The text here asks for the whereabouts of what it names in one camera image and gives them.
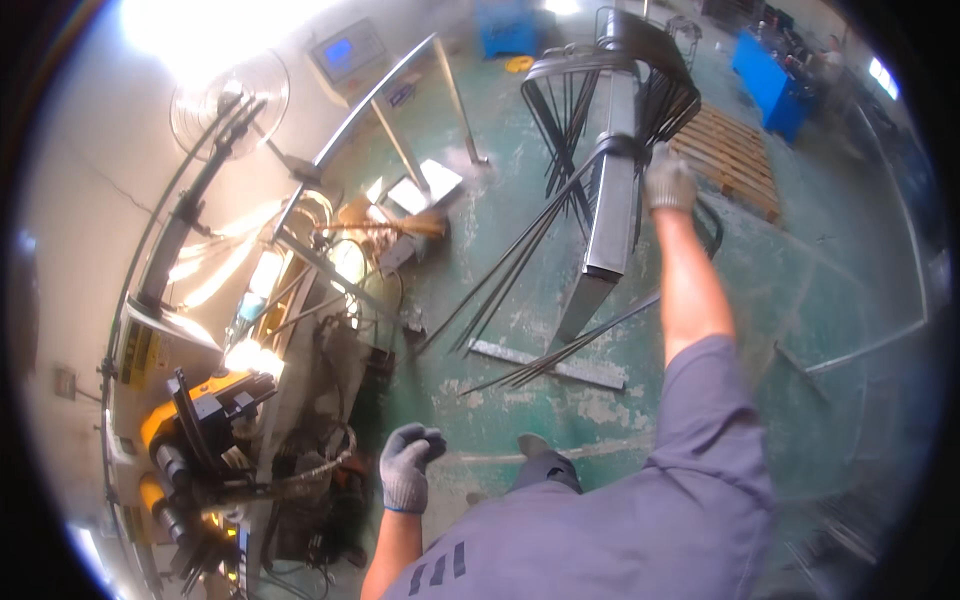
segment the wooden pallet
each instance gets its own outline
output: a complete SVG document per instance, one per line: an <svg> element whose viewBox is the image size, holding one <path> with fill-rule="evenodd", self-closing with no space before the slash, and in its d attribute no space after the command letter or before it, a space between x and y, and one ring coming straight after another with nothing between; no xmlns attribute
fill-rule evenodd
<svg viewBox="0 0 960 600"><path fill-rule="evenodd" d="M760 133L708 104L670 140L695 171L740 196L773 222L780 216L777 187Z"/></svg>

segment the work glove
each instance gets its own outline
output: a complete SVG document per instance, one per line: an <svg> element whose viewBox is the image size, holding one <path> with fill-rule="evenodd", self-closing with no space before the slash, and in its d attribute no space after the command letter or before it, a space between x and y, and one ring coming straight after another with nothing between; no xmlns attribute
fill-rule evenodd
<svg viewBox="0 0 960 600"><path fill-rule="evenodd" d="M446 452L440 429L420 423L403 425L390 434L380 454L383 506L422 515L426 510L426 466Z"/></svg>
<svg viewBox="0 0 960 600"><path fill-rule="evenodd" d="M676 208L693 211L697 200L697 182L686 161L667 146L654 144L650 166L643 175L643 200L650 210Z"/></svg>

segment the window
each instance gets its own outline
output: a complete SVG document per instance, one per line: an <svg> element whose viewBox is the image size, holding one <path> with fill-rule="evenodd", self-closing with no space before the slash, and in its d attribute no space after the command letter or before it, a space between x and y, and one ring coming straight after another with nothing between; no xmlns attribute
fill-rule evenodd
<svg viewBox="0 0 960 600"><path fill-rule="evenodd" d="M900 95L900 89L897 87L897 82L894 81L894 78L890 77L890 71L886 70L880 61L873 59L870 63L870 74L874 76L876 82L880 84L880 87L887 90L887 93L890 94L890 97L894 100L897 100L897 96Z"/></svg>

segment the electrical box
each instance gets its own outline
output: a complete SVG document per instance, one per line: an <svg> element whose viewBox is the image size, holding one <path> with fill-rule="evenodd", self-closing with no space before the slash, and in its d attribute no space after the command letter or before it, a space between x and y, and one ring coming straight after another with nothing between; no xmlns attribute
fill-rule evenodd
<svg viewBox="0 0 960 600"><path fill-rule="evenodd" d="M368 19L310 47L307 56L326 94L344 107L358 104L390 69L387 51Z"/></svg>

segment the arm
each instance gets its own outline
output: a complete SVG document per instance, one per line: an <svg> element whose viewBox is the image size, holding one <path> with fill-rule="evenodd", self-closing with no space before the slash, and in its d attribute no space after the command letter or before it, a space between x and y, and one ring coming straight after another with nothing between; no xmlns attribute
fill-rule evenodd
<svg viewBox="0 0 960 600"><path fill-rule="evenodd" d="M376 600L382 596L396 576L422 554L420 515L384 511L376 551L363 580L360 600Z"/></svg>
<svg viewBox="0 0 960 600"><path fill-rule="evenodd" d="M693 217L677 208L651 210L662 255L660 320L664 365L711 335L733 337L733 315L713 265L693 230Z"/></svg>
<svg viewBox="0 0 960 600"><path fill-rule="evenodd" d="M380 454L383 519L361 600L383 596L396 577L423 554L420 516L426 510L426 466L446 452L440 429L420 423L399 427Z"/></svg>
<svg viewBox="0 0 960 600"><path fill-rule="evenodd" d="M711 335L733 337L733 316L720 279L693 229L697 183L686 163L660 142L643 177L643 198L662 255L660 319L664 366Z"/></svg>
<svg viewBox="0 0 960 600"><path fill-rule="evenodd" d="M763 426L736 358L732 312L693 229L696 182L665 145L654 149L644 196L662 254L666 363L648 464L720 477L769 506Z"/></svg>

